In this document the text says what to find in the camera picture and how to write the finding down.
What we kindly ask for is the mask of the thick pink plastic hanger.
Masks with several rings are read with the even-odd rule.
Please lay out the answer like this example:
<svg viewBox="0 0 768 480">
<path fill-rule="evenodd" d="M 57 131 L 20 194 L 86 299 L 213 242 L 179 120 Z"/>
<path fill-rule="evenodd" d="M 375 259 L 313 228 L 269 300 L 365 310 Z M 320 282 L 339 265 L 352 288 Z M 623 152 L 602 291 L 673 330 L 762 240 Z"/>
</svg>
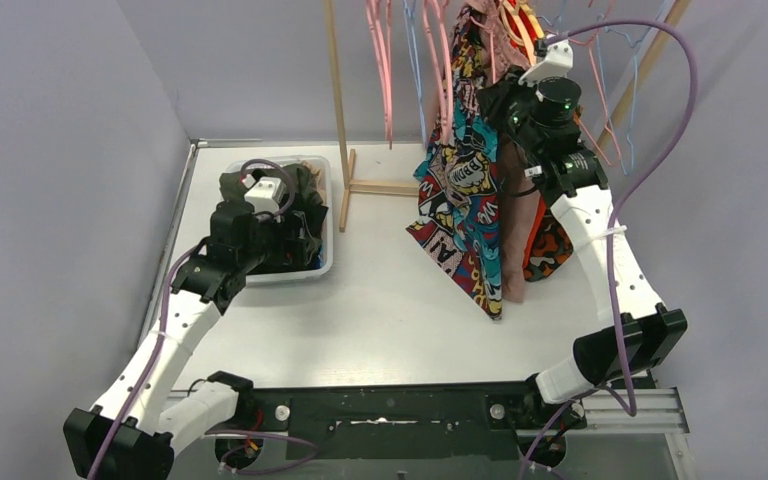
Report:
<svg viewBox="0 0 768 480">
<path fill-rule="evenodd" d="M 428 41 L 431 60 L 436 70 L 436 84 L 439 100 L 440 140 L 446 145 L 452 137 L 454 117 L 453 74 L 450 64 L 450 47 L 445 25 L 447 1 L 424 0 L 422 22 Z"/>
</svg>

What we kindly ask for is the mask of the comic print shorts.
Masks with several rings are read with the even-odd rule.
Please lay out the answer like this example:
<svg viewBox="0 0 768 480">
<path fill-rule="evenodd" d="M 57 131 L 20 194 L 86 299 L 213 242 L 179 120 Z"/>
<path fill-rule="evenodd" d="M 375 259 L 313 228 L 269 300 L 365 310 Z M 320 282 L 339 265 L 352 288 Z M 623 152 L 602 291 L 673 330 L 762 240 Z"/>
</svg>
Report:
<svg viewBox="0 0 768 480">
<path fill-rule="evenodd" d="M 489 81 L 470 4 L 459 11 L 442 67 L 443 102 L 415 169 L 417 219 L 407 230 L 432 261 L 492 320 L 502 316 L 499 135 L 481 117 Z"/>
</svg>

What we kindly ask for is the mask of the thin blue wire hanger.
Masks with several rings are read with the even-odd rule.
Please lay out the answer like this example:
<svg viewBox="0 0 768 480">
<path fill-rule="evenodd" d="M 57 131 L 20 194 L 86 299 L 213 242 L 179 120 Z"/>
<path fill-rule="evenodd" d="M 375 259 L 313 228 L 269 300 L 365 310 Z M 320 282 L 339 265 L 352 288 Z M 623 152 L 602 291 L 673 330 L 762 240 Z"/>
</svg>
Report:
<svg viewBox="0 0 768 480">
<path fill-rule="evenodd" d="M 402 1 L 406 42 L 407 42 L 408 55 L 409 55 L 411 73 L 413 76 L 413 83 L 414 83 L 417 109 L 418 109 L 420 137 L 423 145 L 426 146 L 428 141 L 428 128 L 427 128 L 427 120 L 425 118 L 422 67 L 420 64 L 418 36 L 417 36 L 417 28 L 416 28 L 417 7 L 418 7 L 417 0 Z"/>
</svg>

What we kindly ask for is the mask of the thin pink wire hanger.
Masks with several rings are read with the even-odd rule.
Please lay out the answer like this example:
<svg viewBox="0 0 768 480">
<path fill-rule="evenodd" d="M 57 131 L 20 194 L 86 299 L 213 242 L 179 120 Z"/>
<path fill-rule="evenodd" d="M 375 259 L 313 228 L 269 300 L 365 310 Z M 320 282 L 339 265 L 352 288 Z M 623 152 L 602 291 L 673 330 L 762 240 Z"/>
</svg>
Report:
<svg viewBox="0 0 768 480">
<path fill-rule="evenodd" d="M 375 26 L 381 57 L 382 95 L 385 117 L 385 134 L 389 148 L 394 140 L 392 94 L 392 1 L 374 1 Z"/>
</svg>

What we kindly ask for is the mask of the olive green shorts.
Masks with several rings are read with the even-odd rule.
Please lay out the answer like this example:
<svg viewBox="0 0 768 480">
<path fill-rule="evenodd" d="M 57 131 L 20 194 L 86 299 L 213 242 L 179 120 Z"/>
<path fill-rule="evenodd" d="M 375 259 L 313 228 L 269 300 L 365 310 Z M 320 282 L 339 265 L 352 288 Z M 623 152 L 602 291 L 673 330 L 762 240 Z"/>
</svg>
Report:
<svg viewBox="0 0 768 480">
<path fill-rule="evenodd" d="M 323 206 L 325 197 L 319 183 L 320 171 L 309 162 L 253 159 L 232 164 L 222 173 L 219 190 L 224 201 L 245 202 L 256 213 L 280 216 Z"/>
</svg>

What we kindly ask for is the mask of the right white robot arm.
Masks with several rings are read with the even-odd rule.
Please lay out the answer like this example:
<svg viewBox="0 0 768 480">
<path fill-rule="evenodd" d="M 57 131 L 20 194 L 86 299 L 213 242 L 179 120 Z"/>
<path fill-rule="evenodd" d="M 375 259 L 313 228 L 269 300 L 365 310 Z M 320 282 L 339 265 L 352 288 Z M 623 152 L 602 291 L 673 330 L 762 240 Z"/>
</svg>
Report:
<svg viewBox="0 0 768 480">
<path fill-rule="evenodd" d="M 668 309 L 648 283 L 613 216 L 607 175 L 575 120 L 580 96 L 564 77 L 532 86 L 506 78 L 477 94 L 481 117 L 524 153 L 525 174 L 571 241 L 596 301 L 595 331 L 532 377 L 522 411 L 538 427 L 556 420 L 562 403 L 658 366 L 688 328 L 683 311 Z"/>
</svg>

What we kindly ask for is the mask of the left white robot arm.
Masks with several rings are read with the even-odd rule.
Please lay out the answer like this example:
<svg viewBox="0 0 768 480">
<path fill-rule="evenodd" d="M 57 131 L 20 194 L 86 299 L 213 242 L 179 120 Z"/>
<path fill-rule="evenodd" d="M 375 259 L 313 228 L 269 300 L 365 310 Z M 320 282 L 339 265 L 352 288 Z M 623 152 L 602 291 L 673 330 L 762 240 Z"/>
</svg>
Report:
<svg viewBox="0 0 768 480">
<path fill-rule="evenodd" d="M 205 335 L 256 269 L 303 269 L 319 254 L 327 209 L 257 213 L 223 201 L 209 233 L 173 263 L 159 318 L 126 368 L 89 409 L 75 408 L 63 431 L 84 479 L 165 479 L 182 450 L 213 427 L 259 428 L 251 380 L 219 371 L 172 407 L 165 402 Z"/>
</svg>

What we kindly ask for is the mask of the dusty pink shorts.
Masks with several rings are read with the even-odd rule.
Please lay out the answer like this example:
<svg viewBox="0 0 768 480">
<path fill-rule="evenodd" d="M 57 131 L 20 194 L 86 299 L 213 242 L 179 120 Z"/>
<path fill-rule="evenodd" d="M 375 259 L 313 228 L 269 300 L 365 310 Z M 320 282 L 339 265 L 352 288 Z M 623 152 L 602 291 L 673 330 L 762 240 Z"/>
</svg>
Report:
<svg viewBox="0 0 768 480">
<path fill-rule="evenodd" d="M 534 35 L 543 31 L 527 1 L 471 1 L 473 21 L 479 28 L 485 81 L 490 86 L 511 67 L 529 69 L 536 63 Z M 531 232 L 537 218 L 538 198 L 523 193 L 533 186 L 519 161 L 521 151 L 501 133 L 497 148 L 498 178 L 501 181 L 500 229 L 503 298 L 514 303 L 525 299 L 524 262 L 531 246 Z"/>
</svg>

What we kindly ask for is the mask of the orange red shorts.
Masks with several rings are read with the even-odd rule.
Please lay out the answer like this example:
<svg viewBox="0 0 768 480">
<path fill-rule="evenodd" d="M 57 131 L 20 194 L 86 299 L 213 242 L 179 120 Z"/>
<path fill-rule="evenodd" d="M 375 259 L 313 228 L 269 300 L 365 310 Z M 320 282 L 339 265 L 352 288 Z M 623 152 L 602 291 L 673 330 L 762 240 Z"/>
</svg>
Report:
<svg viewBox="0 0 768 480">
<path fill-rule="evenodd" d="M 543 35 L 527 1 L 498 1 L 491 18 L 494 33 L 494 73 L 500 80 L 508 69 L 526 70 L 536 62 L 534 40 Z M 505 134 L 500 136 L 502 194 L 502 272 L 510 281 L 531 281 L 530 258 L 545 206 L 534 184 L 525 177 L 524 153 Z"/>
</svg>

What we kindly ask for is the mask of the black orange patterned shorts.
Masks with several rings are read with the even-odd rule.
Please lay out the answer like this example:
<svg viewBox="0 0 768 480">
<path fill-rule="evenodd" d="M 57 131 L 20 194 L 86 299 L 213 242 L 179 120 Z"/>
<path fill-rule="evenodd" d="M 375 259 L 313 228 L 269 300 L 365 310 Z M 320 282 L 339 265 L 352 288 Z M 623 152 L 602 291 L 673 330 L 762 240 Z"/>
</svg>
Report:
<svg viewBox="0 0 768 480">
<path fill-rule="evenodd" d="M 557 157 L 561 153 L 569 153 L 572 146 L 579 143 L 581 129 L 576 112 L 560 127 L 541 124 L 534 116 L 533 119 L 543 136 L 543 141 L 529 143 L 527 148 L 522 148 L 525 167 L 545 167 L 550 158 Z M 518 187 L 516 191 L 517 196 L 537 201 L 524 249 L 525 259 L 522 263 L 524 278 L 527 282 L 547 279 L 571 257 L 574 251 L 567 233 L 553 216 L 543 193 L 534 184 L 534 180 L 535 178 L 527 178 L 526 186 Z"/>
</svg>

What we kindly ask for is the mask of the white perforated plastic basket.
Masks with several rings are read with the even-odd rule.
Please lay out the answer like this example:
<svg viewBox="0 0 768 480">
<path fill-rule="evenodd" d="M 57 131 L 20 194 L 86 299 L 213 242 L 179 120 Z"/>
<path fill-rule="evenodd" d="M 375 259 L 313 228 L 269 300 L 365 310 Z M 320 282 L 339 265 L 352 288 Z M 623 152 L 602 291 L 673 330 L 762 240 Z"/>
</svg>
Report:
<svg viewBox="0 0 768 480">
<path fill-rule="evenodd" d="M 295 182 L 294 202 L 285 214 L 287 220 L 296 222 L 295 234 L 286 241 L 285 248 L 293 258 L 271 260 L 255 268 L 248 277 L 255 285 L 313 280 L 326 274 L 333 264 L 331 168 L 326 158 L 291 155 L 232 163 L 220 175 L 222 198 L 242 201 L 248 191 L 243 177 L 261 170 L 265 177 L 277 178 L 276 166 Z"/>
</svg>

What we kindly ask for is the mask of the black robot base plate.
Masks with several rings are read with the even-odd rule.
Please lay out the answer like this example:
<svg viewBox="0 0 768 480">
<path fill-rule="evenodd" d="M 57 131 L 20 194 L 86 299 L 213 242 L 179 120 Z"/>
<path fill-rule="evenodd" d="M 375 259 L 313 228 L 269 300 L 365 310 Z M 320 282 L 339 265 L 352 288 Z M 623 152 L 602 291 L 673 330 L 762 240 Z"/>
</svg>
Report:
<svg viewBox="0 0 768 480">
<path fill-rule="evenodd" d="M 300 439 L 286 457 L 319 449 L 321 459 L 419 460 L 479 456 L 516 460 L 537 432 L 535 450 L 560 453 L 564 434 L 582 430 L 582 403 L 543 404 L 527 381 L 361 387 L 254 388 L 241 412 L 214 428 Z"/>
</svg>

